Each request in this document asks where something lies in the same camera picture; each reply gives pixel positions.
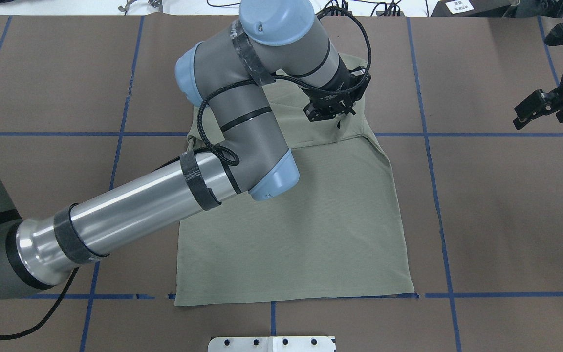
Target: blue joint cap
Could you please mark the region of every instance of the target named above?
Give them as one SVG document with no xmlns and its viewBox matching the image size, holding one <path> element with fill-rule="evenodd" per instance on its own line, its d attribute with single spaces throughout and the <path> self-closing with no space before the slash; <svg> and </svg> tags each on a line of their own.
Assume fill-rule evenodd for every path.
<svg viewBox="0 0 563 352">
<path fill-rule="evenodd" d="M 296 42 L 316 20 L 308 0 L 242 0 L 238 13 L 249 38 L 268 46 Z"/>
<path fill-rule="evenodd" d="M 198 42 L 192 49 L 186 51 L 175 63 L 175 79 L 179 89 L 186 94 L 186 98 L 198 107 L 203 102 L 197 82 L 195 81 L 195 53 L 199 44 Z"/>
<path fill-rule="evenodd" d="M 295 187 L 297 182 L 299 182 L 299 169 L 291 150 L 288 149 L 277 165 L 249 190 L 249 194 L 255 200 L 266 200 Z"/>
</svg>

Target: green cloth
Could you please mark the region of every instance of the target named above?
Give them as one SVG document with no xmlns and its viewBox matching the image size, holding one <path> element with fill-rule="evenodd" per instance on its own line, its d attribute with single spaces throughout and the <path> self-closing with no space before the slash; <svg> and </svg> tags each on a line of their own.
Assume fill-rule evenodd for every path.
<svg viewBox="0 0 563 352">
<path fill-rule="evenodd" d="M 342 58 L 347 67 L 363 64 Z M 293 83 L 264 91 L 299 183 L 263 202 L 244 192 L 182 221 L 175 305 L 414 292 L 392 169 L 364 100 L 355 116 L 309 122 L 308 99 Z M 212 143 L 222 140 L 209 109 L 204 126 Z M 188 142 L 202 145 L 195 124 Z"/>
</svg>

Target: metal tube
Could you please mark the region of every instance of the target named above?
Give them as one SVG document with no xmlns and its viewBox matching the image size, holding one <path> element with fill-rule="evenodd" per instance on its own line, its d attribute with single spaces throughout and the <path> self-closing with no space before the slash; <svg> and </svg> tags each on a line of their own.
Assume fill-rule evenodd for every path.
<svg viewBox="0 0 563 352">
<path fill-rule="evenodd" d="M 198 153 L 196 160 L 219 202 L 236 194 L 214 154 Z M 76 205 L 71 209 L 71 222 L 89 249 L 108 254 L 201 210 L 186 185 L 180 163 L 175 162 Z"/>
</svg>

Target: white mounting plate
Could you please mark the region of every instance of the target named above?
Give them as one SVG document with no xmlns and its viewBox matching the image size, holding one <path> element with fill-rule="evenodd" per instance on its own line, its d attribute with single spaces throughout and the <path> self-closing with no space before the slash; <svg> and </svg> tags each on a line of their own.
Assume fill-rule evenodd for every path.
<svg viewBox="0 0 563 352">
<path fill-rule="evenodd" d="M 213 338 L 208 344 L 208 352 L 335 352 L 335 341 L 333 336 Z"/>
</svg>

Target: gray robot arm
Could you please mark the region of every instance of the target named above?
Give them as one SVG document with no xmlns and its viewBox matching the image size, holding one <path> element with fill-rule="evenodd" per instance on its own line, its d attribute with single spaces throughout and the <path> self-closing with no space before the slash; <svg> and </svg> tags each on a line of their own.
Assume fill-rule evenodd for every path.
<svg viewBox="0 0 563 352">
<path fill-rule="evenodd" d="M 241 192 L 265 200 L 293 187 L 299 171 L 261 88 L 279 69 L 319 88 L 304 89 L 310 120 L 353 113 L 369 81 L 345 67 L 307 0 L 243 0 L 239 21 L 176 64 L 189 100 L 212 107 L 220 145 L 47 219 L 21 220 L 0 181 L 0 299 L 49 289 L 74 268 Z"/>
</svg>

